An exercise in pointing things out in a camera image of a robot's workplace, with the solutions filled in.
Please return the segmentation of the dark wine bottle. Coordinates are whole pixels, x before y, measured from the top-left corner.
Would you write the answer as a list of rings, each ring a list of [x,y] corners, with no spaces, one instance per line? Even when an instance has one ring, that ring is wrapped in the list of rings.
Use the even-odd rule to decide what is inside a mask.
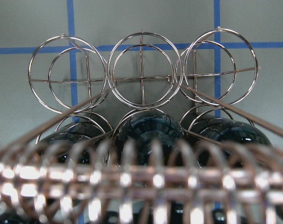
[[[117,148],[118,162],[121,161],[125,142],[134,140],[137,164],[146,165],[152,152],[152,140],[159,140],[166,164],[175,142],[184,138],[184,129],[171,116],[159,110],[145,110],[128,116],[116,128],[113,143]]]
[[[259,129],[248,123],[232,119],[200,119],[192,125],[190,131],[218,142],[232,141],[240,144],[271,145],[268,137]]]
[[[90,165],[94,162],[98,145],[111,132],[111,129],[104,129],[98,123],[79,120],[58,128],[36,144],[46,148],[58,147],[53,153],[58,163],[74,161]]]

